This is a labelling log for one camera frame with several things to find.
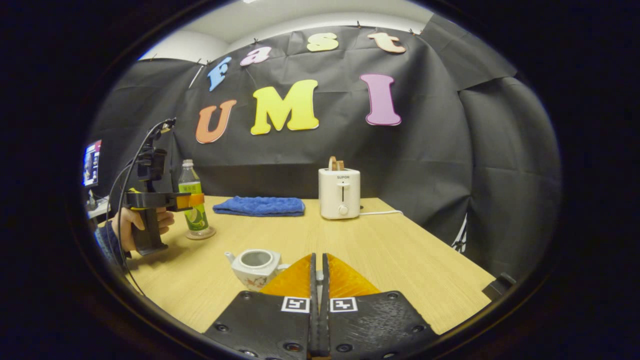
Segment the folded towel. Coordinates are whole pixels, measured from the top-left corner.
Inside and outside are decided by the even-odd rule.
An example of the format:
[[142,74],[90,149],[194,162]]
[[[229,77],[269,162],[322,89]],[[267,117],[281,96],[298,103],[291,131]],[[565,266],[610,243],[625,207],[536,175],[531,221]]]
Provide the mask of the folded towel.
[[248,217],[301,217],[305,205],[297,197],[234,197],[214,205],[216,214]]

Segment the person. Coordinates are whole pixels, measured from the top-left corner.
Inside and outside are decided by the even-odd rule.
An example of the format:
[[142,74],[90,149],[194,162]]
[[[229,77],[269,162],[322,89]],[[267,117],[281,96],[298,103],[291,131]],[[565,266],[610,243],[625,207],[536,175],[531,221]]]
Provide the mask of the person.
[[[122,228],[120,229],[120,241],[118,241],[118,219],[122,213]],[[175,222],[173,213],[167,211],[166,208],[157,209],[158,228],[160,234],[169,231],[169,226]],[[132,226],[140,230],[144,230],[145,226],[142,217],[137,211],[122,208],[113,218],[107,221],[104,227],[99,227],[95,231],[95,239],[98,246],[102,249],[107,259],[117,264],[121,269],[125,268],[124,259],[120,255],[120,249],[127,258],[131,258],[131,252],[136,250],[136,244],[133,241]]]

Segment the teapot handle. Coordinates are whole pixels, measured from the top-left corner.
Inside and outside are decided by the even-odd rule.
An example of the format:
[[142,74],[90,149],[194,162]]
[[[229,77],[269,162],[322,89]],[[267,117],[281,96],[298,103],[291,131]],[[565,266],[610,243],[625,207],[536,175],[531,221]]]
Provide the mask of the teapot handle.
[[286,268],[288,268],[290,265],[289,264],[281,264],[278,265],[278,267],[276,268],[279,272],[281,272],[282,270],[285,270]]

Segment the plastic bottle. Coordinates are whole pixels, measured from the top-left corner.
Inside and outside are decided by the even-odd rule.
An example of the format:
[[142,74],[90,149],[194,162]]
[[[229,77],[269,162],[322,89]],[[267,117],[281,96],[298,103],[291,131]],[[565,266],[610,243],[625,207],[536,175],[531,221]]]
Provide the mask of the plastic bottle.
[[[183,193],[202,193],[200,178],[193,170],[193,160],[182,162],[182,174],[178,180],[178,189]],[[184,216],[189,227],[187,232],[189,239],[206,239],[216,233],[215,229],[209,226],[204,204],[194,206],[191,210],[185,210]]]

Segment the teapot spout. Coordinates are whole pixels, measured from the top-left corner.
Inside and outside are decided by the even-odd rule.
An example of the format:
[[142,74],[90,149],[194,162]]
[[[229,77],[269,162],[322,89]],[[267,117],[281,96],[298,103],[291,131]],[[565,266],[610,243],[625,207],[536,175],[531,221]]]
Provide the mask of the teapot spout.
[[227,252],[225,252],[225,256],[229,260],[230,264],[234,263],[234,260],[236,259],[236,257],[233,254],[231,254],[229,251],[227,251]]

